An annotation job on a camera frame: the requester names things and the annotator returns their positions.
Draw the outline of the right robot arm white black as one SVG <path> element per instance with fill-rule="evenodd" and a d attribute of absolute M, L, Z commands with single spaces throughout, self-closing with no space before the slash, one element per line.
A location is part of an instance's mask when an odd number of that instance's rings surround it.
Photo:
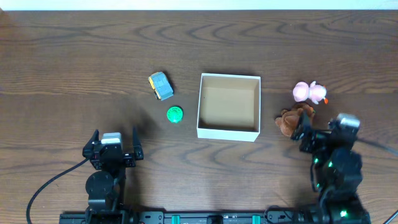
<path fill-rule="evenodd" d="M 352 151 L 357 141 L 360 120 L 340 113 L 327 130 L 314 129 L 307 114 L 302 114 L 291 135 L 301 141 L 299 150 L 312 155 L 310 180 L 319 193 L 316 205 L 294 212 L 294 223 L 370 223 L 357 194 L 363 180 L 361 155 Z"/>

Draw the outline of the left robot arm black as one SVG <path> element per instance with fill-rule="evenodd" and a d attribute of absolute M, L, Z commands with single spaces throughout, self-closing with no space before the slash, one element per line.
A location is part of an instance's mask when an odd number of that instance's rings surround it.
<path fill-rule="evenodd" d="M 144 153 L 136 128 L 132 129 L 132 152 L 123 151 L 121 133 L 105 133 L 99 138 L 95 130 L 82 150 L 96 172 L 89 176 L 85 189 L 88 205 L 96 212 L 110 212 L 119 208 L 124 198 L 126 169 L 143 160 Z"/>

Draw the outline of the brown plush bear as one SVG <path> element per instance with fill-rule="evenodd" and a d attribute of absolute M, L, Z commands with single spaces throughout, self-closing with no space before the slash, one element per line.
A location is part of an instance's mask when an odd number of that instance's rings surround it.
<path fill-rule="evenodd" d="M 275 123 L 284 136 L 291 137 L 303 113 L 308 116 L 310 123 L 312 123 L 315 110 L 307 103 L 297 103 L 290 110 L 282 110 L 280 112 L 281 116 L 275 119 Z"/>

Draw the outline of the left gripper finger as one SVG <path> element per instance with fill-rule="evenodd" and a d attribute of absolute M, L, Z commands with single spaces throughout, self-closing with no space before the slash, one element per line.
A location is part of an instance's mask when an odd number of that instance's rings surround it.
<path fill-rule="evenodd" d="M 134 150 L 134 158 L 136 161 L 140 161 L 144 159 L 144 152 L 142 149 L 141 142 L 139 140 L 139 136 L 137 134 L 137 129 L 133 127 L 132 129 L 132 146 Z"/>
<path fill-rule="evenodd" d="M 96 129 L 82 150 L 83 157 L 92 157 L 95 144 L 99 142 L 99 131 Z"/>

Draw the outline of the pink white duck toy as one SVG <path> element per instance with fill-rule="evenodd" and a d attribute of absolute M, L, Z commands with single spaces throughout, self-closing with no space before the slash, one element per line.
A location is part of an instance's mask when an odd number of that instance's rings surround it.
<path fill-rule="evenodd" d="M 325 86 L 317 84 L 316 81 L 312 81 L 311 84 L 298 82 L 292 93 L 296 102 L 310 100 L 316 105 L 318 105 L 320 101 L 324 101 L 326 105 L 328 104 Z"/>

